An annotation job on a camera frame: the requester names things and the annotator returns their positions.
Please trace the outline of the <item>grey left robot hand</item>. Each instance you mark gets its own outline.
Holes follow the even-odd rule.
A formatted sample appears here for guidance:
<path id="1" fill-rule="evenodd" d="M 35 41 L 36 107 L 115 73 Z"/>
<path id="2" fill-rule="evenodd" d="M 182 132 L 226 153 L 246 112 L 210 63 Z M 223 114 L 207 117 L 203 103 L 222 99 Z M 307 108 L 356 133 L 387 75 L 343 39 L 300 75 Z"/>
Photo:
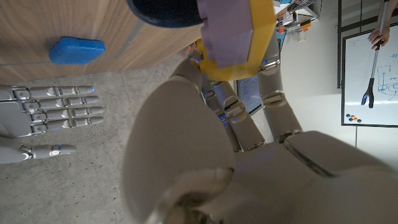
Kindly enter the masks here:
<path id="1" fill-rule="evenodd" d="M 285 97 L 272 38 L 256 70 L 274 142 L 228 82 L 188 52 L 144 102 L 127 142 L 121 195 L 133 223 L 396 223 L 397 172 L 318 131 Z"/>

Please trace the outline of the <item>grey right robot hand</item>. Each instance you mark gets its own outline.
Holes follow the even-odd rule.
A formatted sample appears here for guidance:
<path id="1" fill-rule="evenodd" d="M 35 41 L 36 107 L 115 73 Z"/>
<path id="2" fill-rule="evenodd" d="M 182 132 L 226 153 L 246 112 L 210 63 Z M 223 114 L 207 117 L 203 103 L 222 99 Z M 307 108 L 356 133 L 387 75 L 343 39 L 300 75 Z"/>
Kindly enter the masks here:
<path id="1" fill-rule="evenodd" d="M 104 121 L 93 86 L 1 86 L 1 164 L 45 159 L 76 151 L 74 145 L 29 145 L 19 138 Z"/>

